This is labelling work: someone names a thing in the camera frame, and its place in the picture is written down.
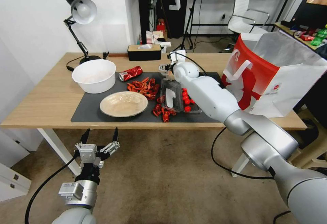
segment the clear plastic container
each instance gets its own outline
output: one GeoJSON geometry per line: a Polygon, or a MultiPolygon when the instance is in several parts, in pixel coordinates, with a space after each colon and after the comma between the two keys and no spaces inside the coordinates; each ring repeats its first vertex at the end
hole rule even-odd
{"type": "MultiPolygon", "coordinates": [[[[176,112],[185,112],[184,111],[184,102],[183,102],[183,96],[182,96],[182,88],[180,83],[176,82],[176,81],[170,81],[168,79],[162,79],[161,81],[161,90],[160,90],[160,96],[165,96],[164,99],[162,99],[161,102],[161,106],[166,108],[166,109],[173,109],[176,112]],[[171,91],[173,91],[175,93],[174,98],[172,98],[172,107],[169,107],[167,105],[167,101],[166,101],[166,90],[170,89],[171,91]]],[[[201,113],[202,110],[200,109],[200,107],[198,107],[197,104],[189,104],[188,106],[191,107],[191,111],[189,113],[201,113]]]]}

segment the crushed soda can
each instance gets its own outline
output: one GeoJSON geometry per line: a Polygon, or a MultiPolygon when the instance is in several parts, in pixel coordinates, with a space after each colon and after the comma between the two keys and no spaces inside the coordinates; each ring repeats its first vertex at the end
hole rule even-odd
{"type": "Polygon", "coordinates": [[[128,69],[128,70],[125,70],[125,71],[122,71],[118,74],[119,76],[119,79],[123,82],[127,81],[127,80],[130,80],[131,78],[133,77],[137,77],[139,75],[141,75],[143,73],[143,70],[142,68],[138,65],[138,66],[135,66],[131,69],[128,69]]]}

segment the bag handle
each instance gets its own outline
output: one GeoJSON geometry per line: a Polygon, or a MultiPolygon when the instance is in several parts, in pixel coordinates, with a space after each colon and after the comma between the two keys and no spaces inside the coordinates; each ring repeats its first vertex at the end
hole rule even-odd
{"type": "Polygon", "coordinates": [[[232,58],[235,56],[235,61],[238,61],[238,57],[239,57],[240,51],[238,49],[235,49],[231,56],[229,57],[229,60],[227,62],[227,66],[223,71],[223,74],[227,77],[228,80],[230,81],[235,81],[237,79],[239,79],[239,77],[242,75],[243,71],[248,68],[251,69],[252,68],[252,63],[249,60],[244,61],[241,66],[238,68],[238,70],[233,74],[233,70],[232,67],[230,65],[230,61],[232,60],[232,58]]]}

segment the wooden table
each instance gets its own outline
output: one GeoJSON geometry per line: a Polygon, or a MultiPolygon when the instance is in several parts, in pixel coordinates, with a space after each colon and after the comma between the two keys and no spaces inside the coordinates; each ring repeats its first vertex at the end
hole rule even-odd
{"type": "Polygon", "coordinates": [[[307,47],[309,47],[310,49],[312,49],[313,51],[315,51],[319,46],[312,46],[311,45],[311,41],[303,41],[301,38],[294,36],[294,32],[290,30],[290,28],[281,25],[281,23],[277,22],[275,23],[275,26],[277,26],[279,29],[282,30],[282,32],[285,32],[287,35],[295,38],[296,40],[298,40],[299,42],[301,42],[302,44],[306,45],[307,47]]]}
{"type": "MultiPolygon", "coordinates": [[[[83,90],[72,80],[72,73],[66,63],[81,56],[81,53],[66,53],[49,71],[39,84],[24,98],[13,112],[1,123],[3,128],[37,128],[56,153],[67,163],[70,152],[63,145],[53,129],[218,129],[222,123],[133,123],[133,122],[71,122],[71,118],[83,97],[83,90]]],[[[216,71],[219,75],[226,66],[230,54],[188,54],[205,70],[216,71]]],[[[108,57],[114,62],[117,71],[124,71],[140,65],[145,72],[155,72],[158,65],[169,63],[167,55],[156,61],[129,61],[127,57],[108,57]]],[[[71,63],[78,65],[78,60],[71,63]]],[[[302,120],[291,111],[286,117],[272,119],[285,130],[304,130],[302,120]]],[[[74,174],[80,173],[79,166],[72,162],[69,168],[74,174]]]]}

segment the red cherry tomato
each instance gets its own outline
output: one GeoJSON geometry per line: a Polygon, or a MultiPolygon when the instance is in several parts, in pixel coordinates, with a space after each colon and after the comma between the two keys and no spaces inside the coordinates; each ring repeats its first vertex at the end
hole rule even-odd
{"type": "Polygon", "coordinates": [[[190,106],[185,106],[184,107],[184,111],[185,112],[190,112],[191,111],[191,107],[190,106]]]}

